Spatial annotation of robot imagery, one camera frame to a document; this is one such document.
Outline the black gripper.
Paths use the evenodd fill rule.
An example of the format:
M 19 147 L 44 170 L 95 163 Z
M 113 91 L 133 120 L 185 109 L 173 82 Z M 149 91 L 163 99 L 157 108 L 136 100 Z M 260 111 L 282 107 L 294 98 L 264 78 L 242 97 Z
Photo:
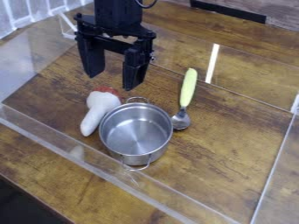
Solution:
M 93 14 L 75 16 L 79 56 L 89 78 L 105 69 L 104 51 L 125 54 L 123 63 L 123 89 L 132 90 L 145 78 L 148 57 L 153 52 L 156 34 L 141 26 L 143 10 L 151 9 L 153 0 L 93 0 Z

